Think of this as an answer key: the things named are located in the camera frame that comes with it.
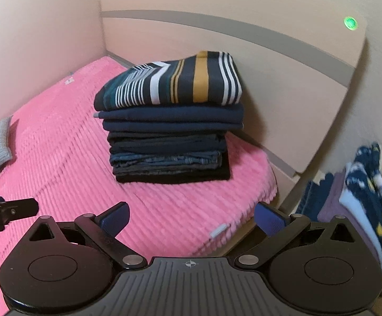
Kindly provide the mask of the dark denim folded jeans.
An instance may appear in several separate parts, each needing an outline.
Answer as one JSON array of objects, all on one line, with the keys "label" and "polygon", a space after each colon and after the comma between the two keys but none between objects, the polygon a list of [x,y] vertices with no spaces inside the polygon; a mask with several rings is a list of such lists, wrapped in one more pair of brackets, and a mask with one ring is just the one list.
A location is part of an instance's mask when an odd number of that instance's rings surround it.
[{"label": "dark denim folded jeans", "polygon": [[222,163],[221,151],[197,151],[180,154],[111,154],[109,162],[119,170],[149,170],[150,168],[217,168]]}]

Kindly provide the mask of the black folded garment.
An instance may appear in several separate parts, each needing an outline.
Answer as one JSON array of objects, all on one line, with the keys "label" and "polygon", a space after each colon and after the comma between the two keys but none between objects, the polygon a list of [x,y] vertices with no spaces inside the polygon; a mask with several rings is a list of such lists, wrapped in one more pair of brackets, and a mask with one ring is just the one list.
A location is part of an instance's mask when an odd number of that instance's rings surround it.
[{"label": "black folded garment", "polygon": [[217,168],[150,168],[149,170],[119,170],[112,167],[112,173],[119,183],[160,183],[182,184],[197,183],[210,180],[229,180],[228,150],[222,152],[222,163]]},{"label": "black folded garment", "polygon": [[224,151],[224,133],[174,134],[147,138],[117,138],[109,140],[109,152],[136,154],[181,154],[200,151]]}]

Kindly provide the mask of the navy folded garment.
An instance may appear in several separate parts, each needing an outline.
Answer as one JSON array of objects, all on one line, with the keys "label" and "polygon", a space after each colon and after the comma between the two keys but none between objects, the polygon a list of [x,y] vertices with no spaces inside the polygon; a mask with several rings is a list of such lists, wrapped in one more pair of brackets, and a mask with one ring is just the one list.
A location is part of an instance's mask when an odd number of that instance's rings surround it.
[{"label": "navy folded garment", "polygon": [[244,107],[231,106],[142,106],[94,113],[106,131],[181,133],[230,131],[243,126]]}]

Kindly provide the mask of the green round sticker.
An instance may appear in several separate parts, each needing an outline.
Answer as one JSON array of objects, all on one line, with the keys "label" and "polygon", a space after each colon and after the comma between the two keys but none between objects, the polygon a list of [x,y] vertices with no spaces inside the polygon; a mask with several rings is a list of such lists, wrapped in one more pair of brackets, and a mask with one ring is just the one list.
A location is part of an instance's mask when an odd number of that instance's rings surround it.
[{"label": "green round sticker", "polygon": [[352,16],[346,16],[343,20],[343,23],[347,29],[350,31],[355,31],[358,28],[357,20]]}]

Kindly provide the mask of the navy patterned hanging cloth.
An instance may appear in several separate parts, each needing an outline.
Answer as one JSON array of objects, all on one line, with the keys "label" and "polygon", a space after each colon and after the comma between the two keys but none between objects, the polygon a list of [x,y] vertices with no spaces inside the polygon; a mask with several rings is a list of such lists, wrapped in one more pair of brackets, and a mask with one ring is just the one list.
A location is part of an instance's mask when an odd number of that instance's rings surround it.
[{"label": "navy patterned hanging cloth", "polygon": [[[360,146],[353,161],[347,163],[339,202],[351,212],[375,246],[382,269],[382,145]],[[318,222],[336,173],[326,173],[309,181],[296,212]]]}]

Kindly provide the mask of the black bottom folded garment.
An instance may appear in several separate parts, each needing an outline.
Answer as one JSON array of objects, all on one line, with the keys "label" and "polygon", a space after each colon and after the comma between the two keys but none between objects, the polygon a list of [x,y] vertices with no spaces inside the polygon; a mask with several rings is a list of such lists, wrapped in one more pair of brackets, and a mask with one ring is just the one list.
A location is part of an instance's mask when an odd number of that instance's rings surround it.
[{"label": "black bottom folded garment", "polygon": [[150,168],[149,170],[119,170],[112,167],[112,173],[119,183],[160,183],[182,184],[197,183],[210,180],[229,180],[228,150],[222,152],[222,163],[217,168]]}]

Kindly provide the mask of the pink ribbed bed blanket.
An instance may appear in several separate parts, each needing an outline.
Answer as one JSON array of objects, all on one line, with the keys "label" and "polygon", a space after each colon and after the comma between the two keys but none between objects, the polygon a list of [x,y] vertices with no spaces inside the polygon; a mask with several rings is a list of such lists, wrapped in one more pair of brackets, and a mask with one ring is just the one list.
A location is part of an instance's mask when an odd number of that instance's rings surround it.
[{"label": "pink ribbed bed blanket", "polygon": [[179,185],[117,183],[107,132],[94,114],[94,97],[123,72],[105,56],[77,70],[73,82],[54,84],[11,118],[13,159],[0,172],[0,196],[34,198],[57,221],[99,214],[124,201],[129,224],[119,240],[145,258],[206,255],[222,247],[270,202],[277,184],[266,153],[227,134],[229,180]]}]

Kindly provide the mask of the purple folded cloth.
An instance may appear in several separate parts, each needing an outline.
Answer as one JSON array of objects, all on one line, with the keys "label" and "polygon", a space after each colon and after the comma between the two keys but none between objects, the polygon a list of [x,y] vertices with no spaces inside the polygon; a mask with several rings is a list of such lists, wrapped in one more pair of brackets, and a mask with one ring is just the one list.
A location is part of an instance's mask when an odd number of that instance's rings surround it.
[{"label": "purple folded cloth", "polygon": [[320,212],[317,215],[317,219],[319,222],[329,222],[333,217],[336,215],[343,215],[348,219],[353,227],[356,229],[358,234],[362,237],[364,243],[369,248],[373,256],[375,257],[376,261],[379,260],[378,253],[375,249],[375,246],[369,239],[368,235],[363,230],[362,226],[359,224],[358,221],[353,217],[351,212],[349,212],[346,207],[340,204],[339,199],[340,195],[343,189],[344,184],[344,178],[345,178],[345,170],[336,173],[330,188],[329,195],[325,201],[325,204],[321,208]]}]

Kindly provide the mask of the striped navy teal sweater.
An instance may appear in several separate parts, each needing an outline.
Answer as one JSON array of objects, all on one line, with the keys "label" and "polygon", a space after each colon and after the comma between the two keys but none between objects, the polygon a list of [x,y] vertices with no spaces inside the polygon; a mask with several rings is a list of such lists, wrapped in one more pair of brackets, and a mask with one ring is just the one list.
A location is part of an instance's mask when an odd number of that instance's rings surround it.
[{"label": "striped navy teal sweater", "polygon": [[96,111],[135,106],[238,104],[242,83],[232,56],[200,51],[172,61],[133,66],[106,82],[94,98]]}]

